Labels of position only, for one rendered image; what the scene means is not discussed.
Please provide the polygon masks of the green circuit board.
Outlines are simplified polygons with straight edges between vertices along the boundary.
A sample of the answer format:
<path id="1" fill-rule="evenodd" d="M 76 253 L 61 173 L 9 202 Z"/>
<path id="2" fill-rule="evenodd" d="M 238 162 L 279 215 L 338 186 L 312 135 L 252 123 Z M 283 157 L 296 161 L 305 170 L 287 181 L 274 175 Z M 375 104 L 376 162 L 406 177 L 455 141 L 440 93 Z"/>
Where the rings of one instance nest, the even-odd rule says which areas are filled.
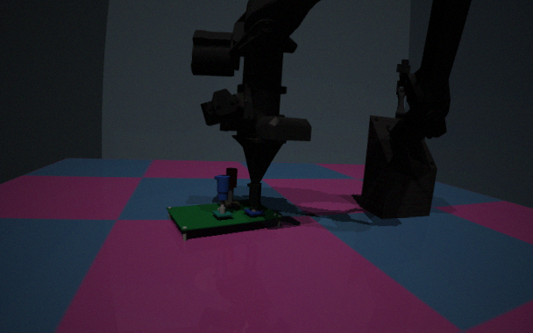
<path id="1" fill-rule="evenodd" d="M 281 219 L 284 216 L 260 204 L 261 183 L 247 183 L 247 187 L 250 187 L 249 201 L 233 200 L 233 189 L 237 187 L 237 174 L 237 168 L 226 168 L 226 175 L 215 176 L 218 200 L 221 203 L 167 207 L 169 219 L 173 218 L 183 230 L 184 241 L 188 241 L 187 230 L 216 228 L 277 218 L 277 227 L 281 227 Z"/>

